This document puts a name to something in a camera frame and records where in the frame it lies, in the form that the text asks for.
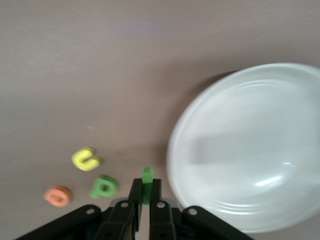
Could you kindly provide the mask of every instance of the silver bolt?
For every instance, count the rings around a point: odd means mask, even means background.
[[[121,206],[122,208],[126,208],[126,207],[129,206],[129,204],[128,204],[127,202],[123,202],[123,203],[121,203],[120,206]]]
[[[95,212],[95,210],[93,208],[89,208],[85,213],[90,215],[93,214]]]
[[[195,210],[194,208],[190,208],[190,209],[188,210],[188,213],[189,213],[190,215],[192,215],[192,216],[198,214],[197,210]]]
[[[164,202],[160,201],[156,204],[156,206],[159,208],[159,209],[163,209],[166,205]]]

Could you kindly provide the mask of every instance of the green block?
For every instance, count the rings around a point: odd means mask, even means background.
[[[152,191],[152,183],[154,181],[154,170],[151,167],[146,167],[142,173],[142,194],[143,205],[150,205],[150,197]]]
[[[118,191],[118,182],[112,177],[100,175],[95,181],[91,198],[98,199],[100,197],[112,197]]]

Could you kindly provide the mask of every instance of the screw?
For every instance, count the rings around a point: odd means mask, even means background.
[[[126,208],[126,207],[128,207],[128,206],[129,206],[129,204],[128,204],[127,202],[121,203],[121,207],[122,207],[122,208]]]
[[[194,208],[190,208],[190,209],[188,210],[188,213],[189,213],[190,215],[192,215],[192,216],[198,214],[197,210],[195,210]]]
[[[93,214],[95,212],[95,210],[93,208],[89,208],[85,213],[90,215]]]
[[[156,206],[159,208],[159,209],[163,209],[166,205],[164,202],[160,201],[156,204]]]

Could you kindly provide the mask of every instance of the white plate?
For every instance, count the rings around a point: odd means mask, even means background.
[[[200,94],[169,142],[167,173],[183,207],[246,233],[320,210],[320,70],[275,63],[231,74]]]

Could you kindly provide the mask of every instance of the white bowl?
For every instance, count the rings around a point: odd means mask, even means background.
[[[167,174],[183,207],[198,205],[245,233],[320,211],[320,70],[275,63],[201,93],[172,133]]]

